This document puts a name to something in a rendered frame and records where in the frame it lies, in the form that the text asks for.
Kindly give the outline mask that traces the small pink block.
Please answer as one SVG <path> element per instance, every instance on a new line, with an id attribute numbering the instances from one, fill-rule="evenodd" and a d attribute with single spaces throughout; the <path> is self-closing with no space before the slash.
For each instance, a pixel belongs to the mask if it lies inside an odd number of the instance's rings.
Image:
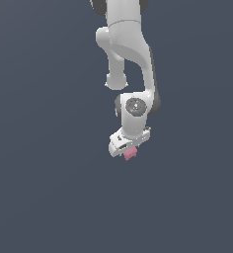
<path id="1" fill-rule="evenodd" d="M 136 147 L 132 147 L 123 153 L 124 159 L 128 161 L 131 157 L 135 157 L 137 153 Z"/>

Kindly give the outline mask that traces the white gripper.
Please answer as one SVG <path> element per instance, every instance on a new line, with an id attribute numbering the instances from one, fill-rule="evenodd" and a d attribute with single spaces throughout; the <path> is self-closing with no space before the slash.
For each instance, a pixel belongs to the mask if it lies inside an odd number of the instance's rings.
<path id="1" fill-rule="evenodd" d="M 112 157 L 122 155 L 133 147 L 139 147 L 144 141 L 150 137 L 151 127 L 147 126 L 139 138 L 129 139 L 125 137 L 121 128 L 110 136 L 109 153 Z"/>

